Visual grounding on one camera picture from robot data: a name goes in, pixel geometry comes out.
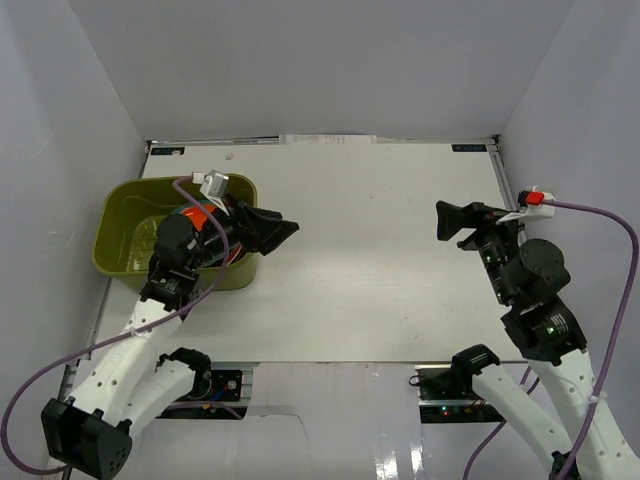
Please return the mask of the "teal scalloped plate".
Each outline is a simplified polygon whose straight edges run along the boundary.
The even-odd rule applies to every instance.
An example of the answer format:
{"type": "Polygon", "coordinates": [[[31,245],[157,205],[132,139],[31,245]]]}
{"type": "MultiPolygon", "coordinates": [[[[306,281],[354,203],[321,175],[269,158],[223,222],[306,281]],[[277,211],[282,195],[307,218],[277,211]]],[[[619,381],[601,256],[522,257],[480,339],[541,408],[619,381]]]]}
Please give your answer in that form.
{"type": "MultiPolygon", "coordinates": [[[[204,207],[209,213],[212,213],[215,209],[216,209],[216,205],[211,203],[209,200],[204,200],[204,201],[200,201],[199,204],[204,207]]],[[[179,207],[176,207],[175,209],[173,209],[171,211],[172,214],[179,214],[177,212],[178,209],[180,209],[181,207],[184,207],[185,205],[194,205],[193,203],[186,203],[184,205],[181,205],[179,207]]]]}

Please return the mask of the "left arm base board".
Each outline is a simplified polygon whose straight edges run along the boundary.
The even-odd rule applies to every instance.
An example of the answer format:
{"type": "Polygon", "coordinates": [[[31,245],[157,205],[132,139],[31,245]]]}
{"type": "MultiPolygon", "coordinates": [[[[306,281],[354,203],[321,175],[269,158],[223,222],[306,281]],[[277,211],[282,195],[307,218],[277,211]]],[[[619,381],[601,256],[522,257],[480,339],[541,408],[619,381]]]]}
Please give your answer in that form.
{"type": "Polygon", "coordinates": [[[176,420],[242,420],[248,400],[243,396],[242,370],[212,370],[194,392],[178,399],[160,418],[176,420]]]}

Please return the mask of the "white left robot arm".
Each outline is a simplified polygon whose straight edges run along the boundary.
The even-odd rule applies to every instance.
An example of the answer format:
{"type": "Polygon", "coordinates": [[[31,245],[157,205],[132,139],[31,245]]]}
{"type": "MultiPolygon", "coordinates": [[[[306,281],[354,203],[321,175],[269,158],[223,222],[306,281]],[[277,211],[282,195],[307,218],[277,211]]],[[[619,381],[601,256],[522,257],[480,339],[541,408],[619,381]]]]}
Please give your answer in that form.
{"type": "Polygon", "coordinates": [[[94,479],[112,479],[138,435],[173,401],[199,399],[211,387],[208,356],[161,352],[193,308],[199,271],[223,262],[234,248],[267,255],[298,231],[277,211],[255,208],[232,195],[201,208],[196,222],[171,213],[158,225],[146,283],[123,330],[91,375],[64,400],[41,413],[49,454],[94,479]]]}

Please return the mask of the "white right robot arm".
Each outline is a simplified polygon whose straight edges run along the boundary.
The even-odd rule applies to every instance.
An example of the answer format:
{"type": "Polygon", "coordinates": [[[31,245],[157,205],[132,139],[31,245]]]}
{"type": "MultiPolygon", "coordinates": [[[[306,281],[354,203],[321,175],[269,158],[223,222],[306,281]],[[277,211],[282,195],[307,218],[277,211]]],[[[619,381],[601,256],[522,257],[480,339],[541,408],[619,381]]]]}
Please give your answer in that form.
{"type": "Polygon", "coordinates": [[[636,479],[639,458],[624,437],[606,399],[604,382],[639,264],[639,239],[628,222],[592,208],[622,226],[631,240],[627,281],[600,370],[592,368],[586,337],[560,291],[571,277],[562,251],[544,239],[519,240],[523,225],[553,217],[556,209],[586,211],[549,193],[524,192],[515,211],[472,202],[439,201],[437,237],[470,235],[457,246],[480,255],[497,301],[507,307],[501,321],[529,369],[546,389],[558,417],[552,419],[508,377],[497,355],[478,344],[455,354],[448,376],[461,397],[492,405],[527,443],[551,479],[636,479]]]}

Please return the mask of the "orange plate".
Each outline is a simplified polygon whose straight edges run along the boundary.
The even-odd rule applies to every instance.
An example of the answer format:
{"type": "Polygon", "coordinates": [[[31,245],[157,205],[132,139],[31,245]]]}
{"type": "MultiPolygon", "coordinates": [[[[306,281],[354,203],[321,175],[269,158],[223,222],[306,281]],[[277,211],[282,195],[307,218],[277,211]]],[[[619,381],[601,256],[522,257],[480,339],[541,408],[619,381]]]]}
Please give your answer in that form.
{"type": "Polygon", "coordinates": [[[177,212],[189,219],[197,231],[201,231],[208,221],[207,215],[194,205],[185,205],[178,209],[177,212]]]}

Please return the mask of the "right arm base board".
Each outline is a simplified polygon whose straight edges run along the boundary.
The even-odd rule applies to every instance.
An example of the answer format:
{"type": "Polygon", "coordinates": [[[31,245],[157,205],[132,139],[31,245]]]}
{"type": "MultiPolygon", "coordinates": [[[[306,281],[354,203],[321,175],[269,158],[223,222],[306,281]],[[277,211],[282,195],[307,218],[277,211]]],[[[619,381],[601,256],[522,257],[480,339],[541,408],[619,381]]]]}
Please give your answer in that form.
{"type": "Polygon", "coordinates": [[[423,425],[503,420],[490,403],[458,384],[449,367],[417,368],[408,384],[416,390],[423,425]]]}

